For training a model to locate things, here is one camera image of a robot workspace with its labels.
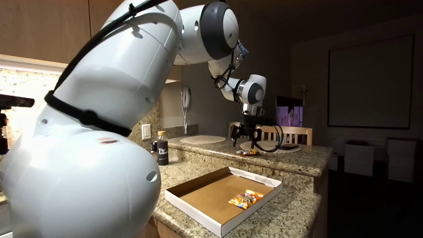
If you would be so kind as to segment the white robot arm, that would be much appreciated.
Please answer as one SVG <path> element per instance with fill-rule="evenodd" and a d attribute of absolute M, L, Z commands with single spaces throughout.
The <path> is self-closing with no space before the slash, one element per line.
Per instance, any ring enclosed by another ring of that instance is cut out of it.
<path fill-rule="evenodd" d="M 161 178 L 152 154 L 129 140 L 132 127 L 176 65 L 207 63 L 226 99 L 247 116 L 260 113 L 264 76 L 231 74 L 244 54 L 223 1 L 123 0 L 4 156 L 13 238 L 136 238 Z"/>

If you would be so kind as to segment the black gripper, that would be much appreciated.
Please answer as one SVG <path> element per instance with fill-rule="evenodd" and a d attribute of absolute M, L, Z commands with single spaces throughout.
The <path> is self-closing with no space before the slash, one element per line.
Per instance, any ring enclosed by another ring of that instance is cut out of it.
<path fill-rule="evenodd" d="M 251 137 L 251 148 L 258 147 L 259 133 L 260 129 L 258 128 L 259 124 L 263 123 L 263 116 L 254 116 L 254 115 L 244 115 L 242 117 L 239 125 L 239 135 Z M 238 140 L 238 127 L 234 125 L 231 131 L 231 140 Z"/>

